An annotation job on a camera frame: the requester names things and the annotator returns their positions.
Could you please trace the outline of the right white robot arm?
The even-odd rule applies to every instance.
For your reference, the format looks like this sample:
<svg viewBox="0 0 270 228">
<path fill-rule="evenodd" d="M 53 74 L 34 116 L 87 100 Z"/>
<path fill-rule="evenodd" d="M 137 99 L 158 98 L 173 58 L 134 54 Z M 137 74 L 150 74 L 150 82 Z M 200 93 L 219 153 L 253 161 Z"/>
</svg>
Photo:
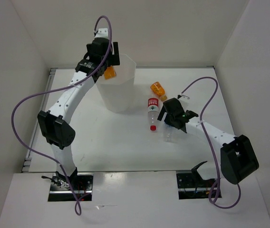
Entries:
<svg viewBox="0 0 270 228">
<path fill-rule="evenodd" d="M 185 111 L 177 98 L 163 103 L 158 116 L 178 130 L 211 143 L 215 152 L 220 153 L 221 174 L 231 184 L 238 184 L 259 168 L 259 162 L 249 138 L 223 132 L 201 120 L 193 111 Z"/>
</svg>

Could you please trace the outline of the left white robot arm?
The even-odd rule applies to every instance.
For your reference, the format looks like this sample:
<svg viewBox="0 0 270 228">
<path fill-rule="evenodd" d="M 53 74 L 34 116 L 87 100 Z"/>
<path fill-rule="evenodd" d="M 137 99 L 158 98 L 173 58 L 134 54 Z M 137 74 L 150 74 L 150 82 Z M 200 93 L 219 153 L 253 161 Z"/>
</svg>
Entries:
<svg viewBox="0 0 270 228">
<path fill-rule="evenodd" d="M 120 64 L 118 43 L 107 38 L 95 38 L 87 44 L 87 53 L 77 64 L 75 73 L 57 102 L 47 111 L 38 113 L 42 135 L 57 160 L 57 180 L 67 190 L 77 186 L 77 168 L 73 162 L 71 144 L 76 132 L 70 126 L 71 118 L 84 95 L 111 66 Z"/>
</svg>

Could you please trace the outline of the orange juice bottle plain label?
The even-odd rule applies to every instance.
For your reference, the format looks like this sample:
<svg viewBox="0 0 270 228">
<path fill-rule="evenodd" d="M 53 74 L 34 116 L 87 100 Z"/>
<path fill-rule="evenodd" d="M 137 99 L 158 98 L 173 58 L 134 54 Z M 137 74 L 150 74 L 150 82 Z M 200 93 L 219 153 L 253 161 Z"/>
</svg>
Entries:
<svg viewBox="0 0 270 228">
<path fill-rule="evenodd" d="M 114 77 L 116 77 L 115 68 L 113 66 L 109 66 L 104 72 L 104 78 L 105 80 L 109 80 Z"/>
</svg>

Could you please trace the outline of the blue label Pocari Sweat bottle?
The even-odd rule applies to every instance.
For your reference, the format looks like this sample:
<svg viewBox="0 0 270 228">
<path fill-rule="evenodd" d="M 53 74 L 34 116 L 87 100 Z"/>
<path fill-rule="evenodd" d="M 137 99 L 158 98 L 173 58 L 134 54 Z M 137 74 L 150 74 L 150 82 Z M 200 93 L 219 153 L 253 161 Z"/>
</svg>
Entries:
<svg viewBox="0 0 270 228">
<path fill-rule="evenodd" d="M 164 126 L 163 138 L 167 143 L 176 143 L 175 128 L 166 124 Z"/>
</svg>

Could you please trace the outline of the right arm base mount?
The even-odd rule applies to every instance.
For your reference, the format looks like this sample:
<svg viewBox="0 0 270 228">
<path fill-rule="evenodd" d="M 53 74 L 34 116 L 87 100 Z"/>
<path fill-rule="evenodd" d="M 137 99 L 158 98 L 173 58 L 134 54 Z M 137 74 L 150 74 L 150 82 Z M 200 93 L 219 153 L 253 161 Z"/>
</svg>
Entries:
<svg viewBox="0 0 270 228">
<path fill-rule="evenodd" d="M 177 171 L 176 180 L 179 200 L 207 199 L 211 186 L 216 179 L 203 179 L 198 169 L 207 161 L 203 161 L 190 170 Z"/>
</svg>

